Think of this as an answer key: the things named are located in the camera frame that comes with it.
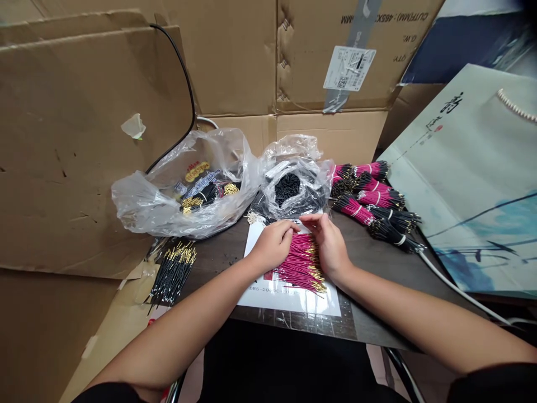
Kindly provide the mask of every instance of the dark table surface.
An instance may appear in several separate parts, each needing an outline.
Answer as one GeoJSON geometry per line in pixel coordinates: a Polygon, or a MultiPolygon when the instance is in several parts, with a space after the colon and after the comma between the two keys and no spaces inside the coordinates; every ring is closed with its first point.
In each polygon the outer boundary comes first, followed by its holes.
{"type": "MultiPolygon", "coordinates": [[[[332,212],[332,220],[340,228],[347,244],[349,257],[356,266],[483,315],[464,298],[448,288],[419,256],[407,255],[393,245],[373,240],[363,226],[345,215],[332,212]]],[[[227,231],[196,243],[196,263],[183,288],[182,298],[244,256],[248,228],[249,224],[243,217],[227,231]]],[[[428,256],[433,263],[436,262],[430,253],[428,256]]],[[[415,349],[404,337],[339,290],[338,298],[341,317],[245,306],[237,306],[231,317],[363,343],[415,349]]]]}

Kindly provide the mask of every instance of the black cable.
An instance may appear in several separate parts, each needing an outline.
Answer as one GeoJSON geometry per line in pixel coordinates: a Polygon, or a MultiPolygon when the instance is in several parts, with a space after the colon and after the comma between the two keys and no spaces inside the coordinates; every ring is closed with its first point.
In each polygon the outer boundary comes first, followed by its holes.
{"type": "Polygon", "coordinates": [[[392,361],[395,370],[399,374],[399,378],[401,378],[404,388],[407,390],[408,397],[410,397],[410,401],[412,403],[420,403],[416,391],[414,390],[412,380],[404,368],[403,357],[401,357],[399,351],[389,347],[384,347],[384,351],[386,351],[386,353],[388,354],[390,361],[392,361]]]}
{"type": "Polygon", "coordinates": [[[156,30],[159,30],[160,32],[162,32],[163,34],[166,35],[166,37],[168,38],[168,40],[170,41],[170,43],[172,44],[173,46],[173,49],[175,50],[175,53],[177,54],[177,57],[179,58],[179,62],[181,63],[181,67],[183,68],[183,72],[185,73],[185,79],[186,79],[186,84],[188,85],[189,87],[189,94],[190,94],[190,104],[192,105],[192,122],[190,122],[190,127],[189,129],[186,131],[185,135],[183,137],[181,137],[177,143],[175,143],[174,145],[172,145],[166,152],[164,152],[164,154],[162,154],[160,157],[158,157],[155,162],[153,162],[151,164],[151,166],[147,169],[147,171],[145,172],[146,174],[150,173],[151,170],[155,167],[156,164],[158,164],[158,162],[163,159],[171,150],[173,150],[175,147],[177,147],[177,145],[179,143],[181,143],[185,137],[188,135],[188,133],[190,133],[190,131],[192,130],[192,128],[194,127],[194,122],[196,120],[196,107],[194,105],[194,95],[192,94],[192,86],[190,85],[190,80],[189,80],[189,74],[188,72],[186,71],[186,66],[185,66],[185,62],[183,62],[183,59],[181,57],[181,54],[179,53],[179,49],[177,48],[177,45],[175,44],[175,42],[173,41],[172,37],[169,35],[169,33],[163,28],[161,27],[160,25],[158,24],[149,24],[149,26],[151,28],[155,28],[156,30]]]}

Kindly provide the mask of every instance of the wire bundle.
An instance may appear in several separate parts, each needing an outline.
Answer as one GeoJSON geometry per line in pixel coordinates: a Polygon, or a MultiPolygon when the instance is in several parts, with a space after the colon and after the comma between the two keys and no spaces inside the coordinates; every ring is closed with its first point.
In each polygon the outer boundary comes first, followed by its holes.
{"type": "Polygon", "coordinates": [[[404,196],[396,190],[385,192],[362,190],[356,199],[361,204],[372,204],[387,209],[401,211],[404,208],[404,196]]]}
{"type": "Polygon", "coordinates": [[[406,253],[418,254],[424,249],[422,244],[399,233],[385,218],[373,221],[368,227],[368,231],[374,239],[392,243],[406,253]]]}
{"type": "Polygon", "coordinates": [[[180,211],[188,214],[202,205],[211,204],[216,199],[218,189],[214,183],[210,183],[201,189],[194,196],[184,199],[181,203],[180,211]]]}
{"type": "Polygon", "coordinates": [[[237,193],[241,189],[241,182],[215,181],[214,184],[216,194],[220,199],[229,194],[237,193]]]}
{"type": "Polygon", "coordinates": [[[360,176],[356,179],[354,185],[354,191],[388,191],[392,188],[384,183],[380,183],[378,180],[373,178],[369,172],[362,172],[360,176]]]}
{"type": "Polygon", "coordinates": [[[359,177],[363,172],[369,172],[369,174],[379,180],[383,181],[388,176],[389,165],[386,161],[376,161],[371,164],[357,165],[354,167],[354,176],[359,177]]]}
{"type": "Polygon", "coordinates": [[[291,248],[284,262],[274,270],[280,280],[311,292],[325,293],[324,278],[319,261],[318,246],[312,234],[294,234],[291,248]]]}
{"type": "Polygon", "coordinates": [[[370,204],[367,207],[375,219],[385,218],[400,233],[411,233],[416,225],[421,223],[421,217],[416,213],[385,209],[370,204]]]}
{"type": "Polygon", "coordinates": [[[292,172],[285,174],[274,187],[276,192],[276,203],[278,207],[288,198],[298,195],[300,190],[300,178],[292,172]]]}
{"type": "Polygon", "coordinates": [[[151,299],[151,308],[161,304],[173,306],[181,294],[195,260],[196,250],[192,242],[186,245],[179,242],[174,248],[168,249],[162,259],[153,288],[144,303],[151,299]]]}
{"type": "Polygon", "coordinates": [[[350,194],[342,194],[336,200],[333,209],[343,214],[347,214],[349,217],[354,218],[359,223],[368,226],[375,217],[364,206],[359,204],[350,194]]]}
{"type": "Polygon", "coordinates": [[[335,174],[344,179],[354,179],[354,170],[355,167],[351,164],[336,165],[335,174]]]}
{"type": "Polygon", "coordinates": [[[353,188],[353,179],[345,179],[341,176],[334,176],[334,179],[332,180],[332,191],[330,193],[330,196],[337,199],[344,193],[352,193],[353,188]]]}

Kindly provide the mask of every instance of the cardboard box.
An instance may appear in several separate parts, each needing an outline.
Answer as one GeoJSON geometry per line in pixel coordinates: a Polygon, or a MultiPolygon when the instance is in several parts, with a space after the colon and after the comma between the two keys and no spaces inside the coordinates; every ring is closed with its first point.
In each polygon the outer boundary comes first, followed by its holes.
{"type": "Polygon", "coordinates": [[[362,88],[350,93],[343,109],[389,109],[443,2],[370,1],[371,24],[360,22],[365,11],[357,0],[40,0],[32,2],[33,10],[26,2],[18,10],[11,5],[5,18],[19,22],[37,13],[60,17],[125,7],[140,9],[148,21],[160,14],[181,27],[201,113],[249,116],[322,111],[334,47],[349,41],[376,55],[362,88]],[[354,24],[360,40],[350,38],[354,24]]]}
{"type": "Polygon", "coordinates": [[[407,64],[432,24],[443,0],[382,0],[374,23],[355,20],[375,11],[353,0],[279,2],[277,111],[322,111],[327,90],[323,82],[334,46],[358,43],[376,50],[373,63],[358,92],[350,92],[343,108],[388,109],[407,64]]]}

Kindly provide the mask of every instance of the clear plastic bag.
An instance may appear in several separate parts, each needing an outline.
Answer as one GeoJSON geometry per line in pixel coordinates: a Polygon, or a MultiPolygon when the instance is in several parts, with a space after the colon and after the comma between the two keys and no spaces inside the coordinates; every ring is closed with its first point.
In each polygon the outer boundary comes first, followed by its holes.
{"type": "Polygon", "coordinates": [[[149,174],[137,171],[115,182],[112,200],[117,217],[132,232],[204,239],[235,224],[260,183],[260,160],[250,151],[242,131],[194,131],[149,174]],[[178,200],[216,178],[240,182],[240,190],[183,213],[178,200]]]}
{"type": "Polygon", "coordinates": [[[297,219],[327,209],[335,165],[332,160],[318,161],[321,157],[317,138],[313,136],[287,135],[271,143],[261,157],[261,191],[252,202],[251,211],[272,221],[297,219]],[[299,190],[279,205],[276,187],[287,174],[298,177],[299,190]]]}

